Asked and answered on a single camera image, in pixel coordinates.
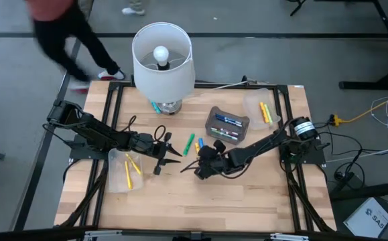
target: white shoe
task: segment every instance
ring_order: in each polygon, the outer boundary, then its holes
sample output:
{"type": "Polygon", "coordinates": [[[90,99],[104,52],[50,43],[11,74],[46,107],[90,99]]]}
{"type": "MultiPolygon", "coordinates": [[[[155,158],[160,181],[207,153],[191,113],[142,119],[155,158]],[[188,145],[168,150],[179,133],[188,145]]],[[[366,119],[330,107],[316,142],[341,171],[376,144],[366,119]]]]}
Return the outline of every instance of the white shoe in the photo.
{"type": "Polygon", "coordinates": [[[71,90],[88,90],[91,81],[71,80],[68,84],[68,88],[71,90]]]}
{"type": "Polygon", "coordinates": [[[145,10],[142,9],[141,11],[135,11],[134,9],[130,8],[130,7],[126,7],[124,9],[122,9],[122,14],[123,15],[138,15],[138,16],[143,16],[145,15],[145,10]]]}
{"type": "Polygon", "coordinates": [[[100,80],[123,80],[125,79],[125,75],[120,70],[116,74],[109,74],[107,70],[105,70],[99,74],[99,79],[100,80]]]}

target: black pants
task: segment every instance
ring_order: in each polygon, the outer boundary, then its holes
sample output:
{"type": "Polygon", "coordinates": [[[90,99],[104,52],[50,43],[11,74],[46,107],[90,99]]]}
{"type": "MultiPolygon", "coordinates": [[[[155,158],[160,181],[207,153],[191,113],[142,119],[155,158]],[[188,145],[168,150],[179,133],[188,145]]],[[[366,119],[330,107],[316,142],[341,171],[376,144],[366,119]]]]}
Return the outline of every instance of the black pants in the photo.
{"type": "Polygon", "coordinates": [[[74,1],[74,4],[59,19],[34,20],[34,31],[44,53],[78,80],[88,81],[90,78],[64,50],[66,38],[70,35],[77,37],[85,45],[98,66],[105,68],[109,74],[116,74],[119,71],[118,65],[86,22],[77,1],[74,1]]]}

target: clear plastic container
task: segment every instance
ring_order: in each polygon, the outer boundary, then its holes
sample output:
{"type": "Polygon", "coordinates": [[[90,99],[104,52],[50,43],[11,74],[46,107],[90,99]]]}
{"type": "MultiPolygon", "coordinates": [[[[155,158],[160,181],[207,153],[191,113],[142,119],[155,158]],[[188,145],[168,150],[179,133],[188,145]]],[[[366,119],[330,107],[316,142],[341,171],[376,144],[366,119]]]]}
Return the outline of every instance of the clear plastic container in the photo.
{"type": "Polygon", "coordinates": [[[126,193],[143,187],[143,169],[140,155],[132,151],[109,151],[109,191],[112,193],[126,193]],[[131,189],[128,186],[126,164],[131,179],[131,189]]]}
{"type": "Polygon", "coordinates": [[[280,116],[275,113],[275,104],[272,91],[262,88],[258,90],[247,91],[243,97],[243,108],[246,115],[250,118],[249,128],[253,130],[260,130],[270,127],[271,125],[277,125],[280,121],[280,116]],[[265,123],[262,115],[260,102],[263,102],[268,106],[269,115],[271,116],[272,123],[265,123]]]}

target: concrete floor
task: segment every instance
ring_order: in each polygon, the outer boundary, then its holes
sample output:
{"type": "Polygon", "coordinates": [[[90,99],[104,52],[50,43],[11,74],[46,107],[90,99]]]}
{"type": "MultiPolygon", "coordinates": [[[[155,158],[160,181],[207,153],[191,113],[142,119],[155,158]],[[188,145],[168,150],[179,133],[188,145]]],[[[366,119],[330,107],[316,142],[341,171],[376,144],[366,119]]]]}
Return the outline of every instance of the concrete floor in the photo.
{"type": "MultiPolygon", "coordinates": [[[[145,17],[123,16],[120,10],[127,4],[128,0],[96,1],[90,17],[93,29],[102,33],[135,32],[148,23],[170,21],[189,32],[385,31],[369,3],[307,1],[294,17],[289,17],[289,13],[295,5],[283,0],[249,0],[248,4],[239,0],[146,1],[145,17]]],[[[388,1],[382,4],[388,14],[388,1]]],[[[18,31],[31,31],[25,3],[0,0],[0,32],[18,31]]],[[[131,39],[102,41],[122,70],[132,73],[131,39]]],[[[73,43],[73,39],[68,40],[68,51],[73,43]]],[[[341,80],[374,81],[388,73],[388,42],[194,38],[192,43],[197,79],[238,82],[242,75],[247,75],[272,84],[302,84],[316,122],[325,121],[335,112],[344,118],[356,116],[368,109],[371,101],[388,96],[388,91],[338,89],[341,80]]],[[[100,71],[83,47],[77,61],[91,74],[100,71]]],[[[41,125],[61,79],[61,71],[41,54],[34,39],[0,38],[0,152],[6,153],[5,160],[0,162],[0,231],[11,228],[43,136],[41,125]]],[[[82,94],[66,95],[66,100],[81,105],[84,99],[82,94]]],[[[383,110],[376,115],[385,116],[383,110]]],[[[370,116],[332,131],[357,138],[364,148],[388,148],[388,129],[370,116]]],[[[60,134],[71,137],[70,133],[60,134]]],[[[335,139],[335,146],[336,152],[357,148],[346,139],[335,139]]],[[[326,150],[327,160],[335,159],[329,152],[326,150]]],[[[68,153],[68,147],[59,140],[52,141],[26,228],[52,226],[68,153]]],[[[326,172],[330,179],[340,164],[328,164],[326,172]]],[[[388,183],[388,155],[364,158],[359,164],[365,169],[367,185],[388,183]]],[[[383,237],[388,238],[388,229],[383,237]]]]}

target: wooden table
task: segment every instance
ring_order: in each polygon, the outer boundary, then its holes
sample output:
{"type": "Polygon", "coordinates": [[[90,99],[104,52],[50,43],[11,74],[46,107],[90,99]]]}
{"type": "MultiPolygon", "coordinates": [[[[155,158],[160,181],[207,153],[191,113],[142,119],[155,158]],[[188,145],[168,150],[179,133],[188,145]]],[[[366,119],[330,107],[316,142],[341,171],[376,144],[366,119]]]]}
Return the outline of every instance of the wooden table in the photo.
{"type": "MultiPolygon", "coordinates": [[[[108,82],[93,82],[84,111],[101,119],[108,82]]],[[[288,86],[294,117],[309,116],[303,86],[288,86]]],[[[196,139],[203,137],[212,146],[214,139],[206,136],[204,124],[210,109],[244,116],[243,96],[250,90],[216,90],[213,93],[185,99],[181,111],[174,116],[156,114],[148,100],[133,87],[123,89],[117,130],[127,126],[135,114],[137,120],[131,130],[152,133],[158,125],[165,125],[173,133],[175,150],[183,153],[191,133],[196,139]]],[[[195,93],[204,89],[195,89],[195,93]]],[[[111,123],[116,96],[113,97],[108,125],[111,123]]],[[[281,96],[283,113],[284,100],[281,96]]],[[[271,134],[277,127],[262,131],[248,130],[245,147],[271,134]]],[[[228,144],[227,150],[234,145],[228,144]]],[[[126,193],[106,191],[100,216],[100,228],[148,230],[202,230],[231,232],[293,232],[294,225],[289,204],[285,173],[279,167],[277,149],[255,158],[249,170],[238,179],[225,179],[219,175],[199,180],[192,171],[180,170],[196,159],[194,145],[187,157],[167,153],[166,157],[182,163],[167,164],[161,175],[152,174],[156,160],[143,156],[145,186],[126,193]]],[[[55,224],[66,220],[85,195],[91,160],[82,160],[67,173],[55,224]]],[[[315,165],[304,165],[309,200],[326,223],[335,229],[334,216],[322,172],[315,165]]],[[[92,200],[87,224],[92,223],[95,200],[92,200]]],[[[305,228],[302,204],[298,200],[301,224],[305,228]]]]}

